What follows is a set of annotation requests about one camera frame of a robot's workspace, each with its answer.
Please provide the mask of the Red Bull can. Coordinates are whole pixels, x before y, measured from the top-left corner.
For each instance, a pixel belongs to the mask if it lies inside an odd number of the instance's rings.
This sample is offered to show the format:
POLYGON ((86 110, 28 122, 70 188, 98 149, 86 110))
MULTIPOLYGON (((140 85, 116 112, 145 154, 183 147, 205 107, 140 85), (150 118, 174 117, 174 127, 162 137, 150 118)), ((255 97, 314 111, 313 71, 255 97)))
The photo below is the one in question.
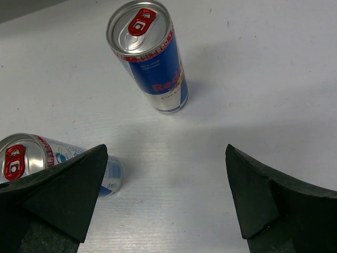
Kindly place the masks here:
POLYGON ((189 92, 174 25, 158 1, 131 1, 111 16, 107 42, 151 105, 162 113, 179 111, 189 92))
MULTIPOLYGON (((86 149, 28 133, 12 134, 1 140, 1 183, 10 182, 66 162, 86 149)), ((123 168, 110 156, 100 188, 100 197, 117 193, 123 180, 123 168)))

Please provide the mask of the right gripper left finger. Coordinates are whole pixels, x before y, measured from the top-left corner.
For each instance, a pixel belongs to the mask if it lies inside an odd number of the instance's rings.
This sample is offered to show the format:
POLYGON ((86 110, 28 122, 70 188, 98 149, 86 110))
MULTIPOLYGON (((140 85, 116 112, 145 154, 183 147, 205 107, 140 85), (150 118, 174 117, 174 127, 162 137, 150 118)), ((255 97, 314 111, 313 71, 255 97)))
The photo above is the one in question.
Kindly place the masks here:
POLYGON ((100 144, 56 166, 1 184, 1 252, 77 252, 108 160, 100 144))

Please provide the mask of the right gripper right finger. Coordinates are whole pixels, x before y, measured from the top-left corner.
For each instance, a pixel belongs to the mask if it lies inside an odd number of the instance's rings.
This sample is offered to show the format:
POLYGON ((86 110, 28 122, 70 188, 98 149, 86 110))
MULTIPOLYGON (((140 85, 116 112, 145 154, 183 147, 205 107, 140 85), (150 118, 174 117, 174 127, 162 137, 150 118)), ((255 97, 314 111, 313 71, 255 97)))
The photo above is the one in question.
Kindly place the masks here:
POLYGON ((336 252, 336 191, 273 169, 230 144, 225 155, 250 252, 336 252))

